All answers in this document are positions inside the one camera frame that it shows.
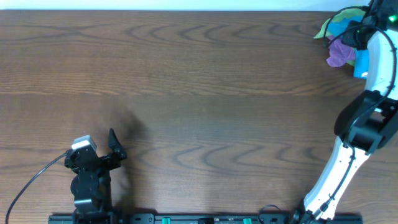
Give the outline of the blue microfiber cloth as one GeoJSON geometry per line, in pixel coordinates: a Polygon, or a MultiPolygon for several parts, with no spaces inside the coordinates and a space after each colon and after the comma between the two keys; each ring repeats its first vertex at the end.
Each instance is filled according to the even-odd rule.
{"type": "Polygon", "coordinates": [[[356,50],[356,62],[353,76],[355,78],[367,79],[369,67],[369,51],[356,50]]]}

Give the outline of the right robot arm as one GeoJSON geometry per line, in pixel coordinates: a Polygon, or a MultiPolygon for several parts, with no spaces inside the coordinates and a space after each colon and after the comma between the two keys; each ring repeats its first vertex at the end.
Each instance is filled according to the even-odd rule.
{"type": "Polygon", "coordinates": [[[361,21],[351,21],[324,45],[339,40],[369,51],[365,89],[338,115],[331,157],[286,223],[362,223],[361,215],[337,215],[337,204],[361,165],[397,132],[397,1],[371,1],[360,10],[361,21]]]}

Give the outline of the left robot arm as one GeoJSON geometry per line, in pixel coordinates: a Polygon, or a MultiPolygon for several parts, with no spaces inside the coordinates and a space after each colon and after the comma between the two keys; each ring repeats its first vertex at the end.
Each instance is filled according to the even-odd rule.
{"type": "Polygon", "coordinates": [[[98,156],[94,140],[86,135],[75,139],[67,151],[64,166],[76,174],[70,185],[75,206],[73,223],[120,223],[123,220],[120,212],[113,208],[110,171],[121,167],[127,153],[112,128],[108,147],[109,154],[98,156]]]}

